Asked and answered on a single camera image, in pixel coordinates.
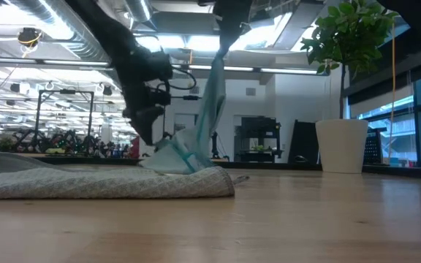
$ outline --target wooden table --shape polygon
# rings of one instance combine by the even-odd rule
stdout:
[[[421,262],[421,180],[230,172],[234,199],[0,201],[0,262]]]

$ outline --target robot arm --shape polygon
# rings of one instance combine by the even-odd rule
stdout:
[[[164,114],[163,106],[170,104],[172,66],[170,57],[151,53],[137,44],[129,29],[106,15],[94,0],[66,0],[67,4],[91,29],[105,52],[112,59],[121,82],[126,109],[124,116],[147,145],[153,145],[152,124]],[[225,56],[242,32],[241,23],[247,22],[252,0],[217,0],[214,14],[221,28],[221,48],[218,56]],[[151,90],[145,82],[159,79],[166,91]]]

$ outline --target gray cloth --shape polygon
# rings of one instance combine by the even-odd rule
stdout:
[[[0,153],[0,199],[195,198],[235,195],[221,167],[192,175],[161,175],[151,169],[80,171]]]

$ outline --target ceiling duct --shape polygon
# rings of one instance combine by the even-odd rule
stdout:
[[[144,23],[152,18],[153,10],[149,0],[124,0],[126,9],[134,21]]]
[[[56,39],[69,40],[62,45],[82,60],[108,61],[94,35],[76,16],[65,1],[59,0],[8,0],[28,15],[42,21],[43,31]]]

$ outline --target white planter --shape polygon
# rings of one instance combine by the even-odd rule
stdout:
[[[357,174],[362,172],[368,122],[327,120],[316,123],[322,170]]]

